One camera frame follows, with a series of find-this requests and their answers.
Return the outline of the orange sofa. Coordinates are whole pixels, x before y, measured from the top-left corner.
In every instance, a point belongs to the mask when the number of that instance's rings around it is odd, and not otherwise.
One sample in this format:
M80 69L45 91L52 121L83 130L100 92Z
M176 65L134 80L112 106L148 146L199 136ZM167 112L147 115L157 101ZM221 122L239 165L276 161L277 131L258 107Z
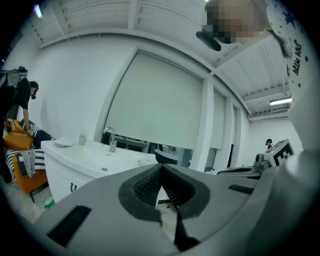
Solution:
M4 135L11 131L12 129L12 120L14 119L6 119L4 122ZM33 197L32 192L39 188L40 186L44 185L48 182L47 175L46 175L46 167L45 170L39 171L35 173L32 177L29 177L28 175L22 176L20 169L18 167L18 161L17 157L13 157L13 166L15 168L14 176L11 179L11 181L16 180L20 189L23 193L29 194L30 197Z

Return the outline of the wide pale roller blind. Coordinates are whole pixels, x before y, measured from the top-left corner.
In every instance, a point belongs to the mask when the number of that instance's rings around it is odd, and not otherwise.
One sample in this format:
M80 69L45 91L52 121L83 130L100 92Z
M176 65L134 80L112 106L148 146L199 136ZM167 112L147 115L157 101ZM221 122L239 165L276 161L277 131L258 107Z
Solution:
M105 124L123 137L193 150L201 104L202 81L138 53L118 86Z

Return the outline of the white sink vanity cabinet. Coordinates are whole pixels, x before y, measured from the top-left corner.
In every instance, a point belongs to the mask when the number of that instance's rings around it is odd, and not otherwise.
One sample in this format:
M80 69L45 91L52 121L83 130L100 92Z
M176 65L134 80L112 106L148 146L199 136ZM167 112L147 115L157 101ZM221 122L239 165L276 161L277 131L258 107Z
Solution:
M54 140L48 140L41 142L41 149L50 192L56 203L71 194L71 183L74 192L75 185L79 189L94 179L157 163L154 154L118 147L110 152L109 145L90 140L85 145L72 147L56 147Z

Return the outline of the chrome faucet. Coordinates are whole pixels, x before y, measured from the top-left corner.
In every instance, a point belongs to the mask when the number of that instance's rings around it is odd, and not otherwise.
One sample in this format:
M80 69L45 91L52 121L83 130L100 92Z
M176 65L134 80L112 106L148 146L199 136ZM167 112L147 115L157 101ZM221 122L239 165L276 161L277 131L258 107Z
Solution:
M115 140L116 131L113 127L106 127L102 130L103 134L106 134L107 132L110 132L110 143L109 143L109 151L112 153L116 152L117 149L117 141Z

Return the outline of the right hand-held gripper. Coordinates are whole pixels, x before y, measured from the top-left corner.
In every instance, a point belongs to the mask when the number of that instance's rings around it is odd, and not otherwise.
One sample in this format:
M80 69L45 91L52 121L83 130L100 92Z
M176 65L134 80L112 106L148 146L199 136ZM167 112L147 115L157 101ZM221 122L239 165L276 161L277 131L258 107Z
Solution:
M294 155L294 150L288 139L279 141L273 147L262 154L257 154L253 166L238 167L221 170L217 175L237 176L246 179L259 179L261 172L268 168L275 168L282 164L287 158Z

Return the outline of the narrow pale roller blind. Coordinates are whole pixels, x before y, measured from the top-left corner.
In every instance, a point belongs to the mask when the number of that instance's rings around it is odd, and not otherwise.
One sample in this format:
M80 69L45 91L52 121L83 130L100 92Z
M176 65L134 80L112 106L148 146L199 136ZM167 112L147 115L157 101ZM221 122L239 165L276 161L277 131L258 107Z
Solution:
M235 144L236 138L236 126L237 126L237 109L235 107L232 108L232 137L231 137L231 144Z

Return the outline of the person's white dotted shirt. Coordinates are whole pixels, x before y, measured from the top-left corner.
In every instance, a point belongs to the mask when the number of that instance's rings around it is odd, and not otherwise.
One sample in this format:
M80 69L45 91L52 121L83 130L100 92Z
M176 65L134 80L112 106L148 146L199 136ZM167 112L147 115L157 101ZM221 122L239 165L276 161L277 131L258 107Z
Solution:
M320 57L307 31L281 0L265 0L273 32L288 54L288 117L305 151L320 151Z

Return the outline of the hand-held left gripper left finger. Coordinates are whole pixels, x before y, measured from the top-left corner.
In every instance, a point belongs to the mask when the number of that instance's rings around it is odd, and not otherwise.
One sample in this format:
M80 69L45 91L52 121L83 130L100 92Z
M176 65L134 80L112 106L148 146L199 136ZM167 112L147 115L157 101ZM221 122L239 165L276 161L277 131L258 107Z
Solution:
M94 179L47 210L34 228L50 250L58 256L174 256L178 248L159 222L135 218L122 206L118 193L123 182L149 169L137 167ZM62 246L54 239L70 233L67 225L53 233L59 223L76 207L87 207L73 236Z

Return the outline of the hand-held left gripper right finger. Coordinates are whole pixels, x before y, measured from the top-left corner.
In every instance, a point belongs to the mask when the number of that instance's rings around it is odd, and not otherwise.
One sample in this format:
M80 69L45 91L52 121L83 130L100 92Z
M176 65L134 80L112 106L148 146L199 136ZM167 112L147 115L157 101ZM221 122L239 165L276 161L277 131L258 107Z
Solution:
M256 179L162 165L162 187L176 211L174 244L186 251L217 232L243 206Z

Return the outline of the black bathtub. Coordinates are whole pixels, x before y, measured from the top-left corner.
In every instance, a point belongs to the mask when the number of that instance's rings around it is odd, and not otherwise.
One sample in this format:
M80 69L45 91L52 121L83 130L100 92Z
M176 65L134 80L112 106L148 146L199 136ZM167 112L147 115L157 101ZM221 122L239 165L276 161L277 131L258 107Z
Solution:
M159 164L174 164L176 165L178 163L178 156L174 154L169 154L166 152L163 152L161 150L156 149L154 151L155 153L155 159Z

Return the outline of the white plate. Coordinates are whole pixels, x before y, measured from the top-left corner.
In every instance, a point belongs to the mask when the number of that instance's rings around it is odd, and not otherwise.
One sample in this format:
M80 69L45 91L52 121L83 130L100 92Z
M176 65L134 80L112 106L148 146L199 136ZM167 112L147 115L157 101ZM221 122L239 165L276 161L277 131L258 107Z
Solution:
M70 141L64 137L61 137L59 139L55 139L53 141L53 144L55 147L59 147L59 148L70 148L70 147L77 145L76 143L73 143L72 141Z

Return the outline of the grey backpack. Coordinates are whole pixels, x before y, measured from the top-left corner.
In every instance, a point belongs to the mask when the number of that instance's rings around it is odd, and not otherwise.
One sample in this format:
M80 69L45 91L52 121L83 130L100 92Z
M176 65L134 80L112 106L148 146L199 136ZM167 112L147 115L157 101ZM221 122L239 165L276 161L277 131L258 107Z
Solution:
M18 83L25 79L28 75L28 70L20 66L17 69L0 71L0 89L4 86L16 88Z

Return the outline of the medium pale roller blind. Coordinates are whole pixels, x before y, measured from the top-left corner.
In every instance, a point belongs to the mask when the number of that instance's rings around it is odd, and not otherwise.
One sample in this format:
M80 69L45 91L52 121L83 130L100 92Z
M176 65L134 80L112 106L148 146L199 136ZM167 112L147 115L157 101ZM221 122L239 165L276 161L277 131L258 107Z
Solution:
M213 123L210 147L221 149L225 130L225 98L214 91Z

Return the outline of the orange cushion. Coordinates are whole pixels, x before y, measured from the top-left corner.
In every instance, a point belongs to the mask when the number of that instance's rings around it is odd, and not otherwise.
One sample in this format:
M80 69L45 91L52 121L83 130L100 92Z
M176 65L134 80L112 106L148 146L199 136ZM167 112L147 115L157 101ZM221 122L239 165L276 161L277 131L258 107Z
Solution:
M12 120L11 131L4 136L3 140L6 148L18 151L30 150L34 142L34 138L22 129L17 120Z

